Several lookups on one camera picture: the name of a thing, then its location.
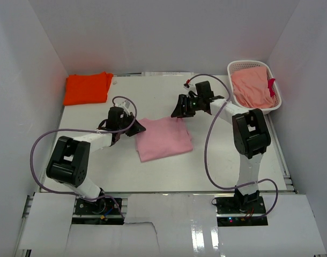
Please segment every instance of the blue wire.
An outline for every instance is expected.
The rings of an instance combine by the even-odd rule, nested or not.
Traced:
[[[104,214],[104,217],[106,217],[106,215],[108,215],[112,210],[113,210],[113,208],[111,208],[110,210],[108,210],[108,211]]]

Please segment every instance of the plastic basket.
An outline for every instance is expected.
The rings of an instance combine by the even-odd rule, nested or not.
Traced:
[[[230,87],[231,87],[232,93],[234,92],[234,87],[233,87],[231,75],[235,71],[248,69],[248,68],[252,68],[252,67],[258,67],[258,66],[265,66],[266,67],[266,69],[267,69],[267,79],[272,79],[273,78],[273,75],[272,75],[272,72],[271,72],[270,68],[266,64],[264,64],[262,62],[244,60],[244,61],[233,61],[233,62],[229,63],[229,65],[228,65],[228,76],[229,76]],[[281,106],[281,97],[280,97],[280,93],[279,93],[276,82],[273,83],[272,89],[275,92],[275,96],[273,97],[274,107],[272,107],[272,108],[261,108],[263,114],[268,114],[271,111],[277,110]],[[242,106],[237,101],[236,96],[234,94],[232,95],[232,100],[233,100],[234,104],[236,104],[239,107],[242,107],[242,108],[245,108],[245,109],[248,109],[248,110],[253,109],[253,108],[247,108],[247,107]]]

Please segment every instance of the white wall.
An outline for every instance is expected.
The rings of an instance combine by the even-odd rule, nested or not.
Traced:
[[[28,0],[0,0],[0,256],[12,256],[35,183],[34,140],[57,125],[67,73]],[[38,174],[52,138],[40,145]]]
[[[307,194],[327,251],[327,1],[299,3],[269,65],[283,97],[273,122],[292,180]]]
[[[226,74],[266,61],[299,0],[29,0],[68,73]]]

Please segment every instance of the folded orange cloth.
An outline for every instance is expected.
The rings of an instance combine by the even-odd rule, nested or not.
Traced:
[[[102,72],[95,75],[69,75],[63,105],[105,103],[114,75]]]

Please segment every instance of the folded pink cloth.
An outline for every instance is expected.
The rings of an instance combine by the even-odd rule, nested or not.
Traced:
[[[232,74],[237,101],[247,108],[272,108],[273,98],[268,88],[266,67],[254,67]]]
[[[166,117],[141,119],[146,131],[136,134],[136,148],[141,162],[183,154],[193,150],[191,136],[182,119]]]

